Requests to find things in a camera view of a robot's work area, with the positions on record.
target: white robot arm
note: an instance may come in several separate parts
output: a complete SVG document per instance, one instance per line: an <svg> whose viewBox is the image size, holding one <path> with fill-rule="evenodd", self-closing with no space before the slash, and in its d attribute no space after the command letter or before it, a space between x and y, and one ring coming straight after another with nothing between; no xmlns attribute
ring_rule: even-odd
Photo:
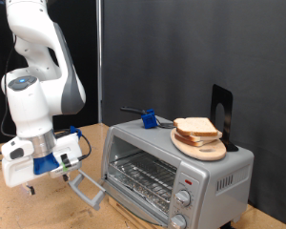
<svg viewBox="0 0 286 229"><path fill-rule="evenodd" d="M13 187L81 167L77 133L56 139L52 116L77 114L86 95L64 35L48 16L46 0L7 0L6 8L15 49L29 65L8 73L1 84L17 128L17 137L2 147L5 181Z"/></svg>

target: toaster oven control panel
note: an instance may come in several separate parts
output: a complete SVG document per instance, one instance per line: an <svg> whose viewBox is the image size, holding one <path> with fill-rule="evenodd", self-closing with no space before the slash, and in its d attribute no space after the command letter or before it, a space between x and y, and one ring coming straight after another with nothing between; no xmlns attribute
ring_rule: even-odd
<svg viewBox="0 0 286 229"><path fill-rule="evenodd" d="M174 212L171 218L173 228L188 228L187 225L191 224L198 188L199 182L196 179L183 173L180 174L173 200Z"/></svg>

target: bread slice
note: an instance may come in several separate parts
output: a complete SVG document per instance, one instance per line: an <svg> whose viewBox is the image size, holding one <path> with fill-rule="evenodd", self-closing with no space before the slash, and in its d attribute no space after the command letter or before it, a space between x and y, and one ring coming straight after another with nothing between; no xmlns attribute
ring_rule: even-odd
<svg viewBox="0 0 286 229"><path fill-rule="evenodd" d="M177 118L174 126L181 135L217 136L218 130L207 117Z"/></svg>
<svg viewBox="0 0 286 229"><path fill-rule="evenodd" d="M209 140L216 140L222 138L222 133L220 131L217 132L216 136L196 136L196 135L180 135L186 140L190 141L209 141Z"/></svg>
<svg viewBox="0 0 286 229"><path fill-rule="evenodd" d="M176 132L174 134L174 138L177 139L178 141L181 141L181 142L187 144L187 145L191 145L191 146L195 146L195 147L200 147L200 146L203 146L205 144L211 143L212 141L215 141L215 139L213 139L213 140L206 140L206 141L190 141L190 140L185 139L178 132Z"/></svg>

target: toaster oven rack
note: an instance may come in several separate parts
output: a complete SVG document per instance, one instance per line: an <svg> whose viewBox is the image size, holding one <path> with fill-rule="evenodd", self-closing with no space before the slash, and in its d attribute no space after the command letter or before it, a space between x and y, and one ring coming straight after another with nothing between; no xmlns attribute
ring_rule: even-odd
<svg viewBox="0 0 286 229"><path fill-rule="evenodd" d="M110 164L115 180L135 191L168 215L176 168L146 152L127 156Z"/></svg>

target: toaster oven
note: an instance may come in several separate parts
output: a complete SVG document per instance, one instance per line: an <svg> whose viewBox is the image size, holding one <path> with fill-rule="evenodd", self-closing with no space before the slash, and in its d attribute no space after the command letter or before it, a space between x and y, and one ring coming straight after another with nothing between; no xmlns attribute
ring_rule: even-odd
<svg viewBox="0 0 286 229"><path fill-rule="evenodd" d="M217 161L197 160L174 147L170 132L147 130L142 120L112 126L101 185L80 171L70 186L96 210L106 193L137 217L170 229L216 229L239 220L247 207L254 155L239 147ZM94 199L78 189L84 177L101 189Z"/></svg>

